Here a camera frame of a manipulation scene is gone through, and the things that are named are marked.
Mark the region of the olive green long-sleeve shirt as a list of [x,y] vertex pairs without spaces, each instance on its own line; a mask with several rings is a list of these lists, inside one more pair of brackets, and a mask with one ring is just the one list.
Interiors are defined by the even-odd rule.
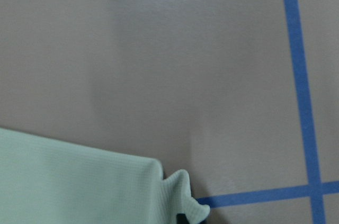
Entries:
[[1,130],[1,223],[201,223],[181,169],[153,158]]

